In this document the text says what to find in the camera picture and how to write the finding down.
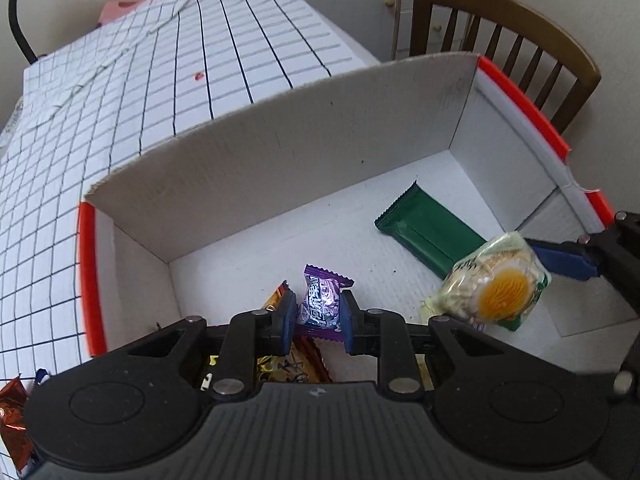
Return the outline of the purple candy wrapper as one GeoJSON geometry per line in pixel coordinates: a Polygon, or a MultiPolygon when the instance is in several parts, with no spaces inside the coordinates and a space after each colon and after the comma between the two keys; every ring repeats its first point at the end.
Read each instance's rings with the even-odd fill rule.
{"type": "Polygon", "coordinates": [[[304,278],[306,292],[297,308],[296,335],[341,341],[341,294],[351,289],[355,282],[311,264],[305,266],[304,278]]]}

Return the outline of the white blue snack packet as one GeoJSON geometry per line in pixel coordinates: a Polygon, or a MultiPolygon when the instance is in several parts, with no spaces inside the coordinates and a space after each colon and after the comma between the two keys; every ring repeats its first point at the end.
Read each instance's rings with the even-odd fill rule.
{"type": "Polygon", "coordinates": [[[35,374],[34,384],[41,385],[50,378],[49,372],[45,368],[38,368],[35,374]]]}

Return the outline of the copper brown snack bag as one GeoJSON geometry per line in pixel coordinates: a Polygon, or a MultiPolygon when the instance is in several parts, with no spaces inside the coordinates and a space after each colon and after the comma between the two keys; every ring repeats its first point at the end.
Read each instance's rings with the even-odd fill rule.
{"type": "Polygon", "coordinates": [[[1,439],[19,474],[27,467],[34,449],[24,422],[27,400],[20,376],[11,379],[0,391],[1,439]]]}

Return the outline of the green yellow rice cracker packet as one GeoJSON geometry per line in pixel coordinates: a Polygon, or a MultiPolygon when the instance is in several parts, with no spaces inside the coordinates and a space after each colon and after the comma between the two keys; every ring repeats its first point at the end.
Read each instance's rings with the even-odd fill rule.
{"type": "Polygon", "coordinates": [[[524,237],[504,233],[454,264],[439,289],[423,301],[421,320],[449,315],[475,327],[514,332],[551,283],[524,237]]]}

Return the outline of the red white cardboard box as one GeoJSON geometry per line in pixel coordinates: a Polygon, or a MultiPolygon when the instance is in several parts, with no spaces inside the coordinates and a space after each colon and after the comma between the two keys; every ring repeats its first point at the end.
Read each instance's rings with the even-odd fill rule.
{"type": "Polygon", "coordinates": [[[565,141],[488,58],[419,56],[283,92],[158,142],[79,206],[89,351],[188,315],[224,324],[303,268],[349,276],[365,308],[420,318],[436,274],[375,227],[418,186],[481,237],[564,242],[614,220],[565,141]]]}

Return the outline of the brown wooden chair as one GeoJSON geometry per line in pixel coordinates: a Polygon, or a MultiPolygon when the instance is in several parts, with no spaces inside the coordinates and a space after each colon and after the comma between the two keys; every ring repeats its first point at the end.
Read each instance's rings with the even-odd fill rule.
{"type": "Polygon", "coordinates": [[[409,54],[475,52],[496,63],[564,133],[601,81],[565,29],[518,0],[413,0],[409,54]]]}

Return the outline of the pale yellow snack packet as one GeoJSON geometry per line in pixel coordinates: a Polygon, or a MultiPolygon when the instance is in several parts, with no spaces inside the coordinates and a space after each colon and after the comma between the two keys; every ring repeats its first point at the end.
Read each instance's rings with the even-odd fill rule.
{"type": "Polygon", "coordinates": [[[450,314],[408,325],[414,352],[423,356],[435,389],[450,380],[468,378],[475,359],[483,355],[483,336],[450,314]]]}

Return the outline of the red yellow snack packet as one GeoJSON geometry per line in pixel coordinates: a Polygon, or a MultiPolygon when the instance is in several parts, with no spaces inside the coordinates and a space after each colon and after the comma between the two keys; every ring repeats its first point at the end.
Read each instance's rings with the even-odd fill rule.
{"type": "Polygon", "coordinates": [[[281,283],[262,308],[206,330],[203,392],[218,400],[237,401],[254,396],[265,382],[325,384],[331,380],[311,337],[294,333],[288,354],[274,354],[271,349],[271,313],[287,289],[292,290],[281,283]]]}

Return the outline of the dark green snack bar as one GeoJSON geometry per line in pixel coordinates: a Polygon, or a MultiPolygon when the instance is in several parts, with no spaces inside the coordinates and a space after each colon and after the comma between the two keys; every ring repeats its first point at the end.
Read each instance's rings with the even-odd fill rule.
{"type": "Polygon", "coordinates": [[[455,214],[416,183],[403,192],[374,225],[411,252],[441,280],[454,265],[485,243],[455,214]]]}

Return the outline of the white black checkered tablecloth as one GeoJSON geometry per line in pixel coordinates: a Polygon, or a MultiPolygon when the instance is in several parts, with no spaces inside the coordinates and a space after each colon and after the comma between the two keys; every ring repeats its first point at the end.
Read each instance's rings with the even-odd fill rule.
{"type": "Polygon", "coordinates": [[[89,188],[192,127],[373,62],[304,0],[146,0],[30,66],[1,135],[2,380],[88,359],[89,188]]]}

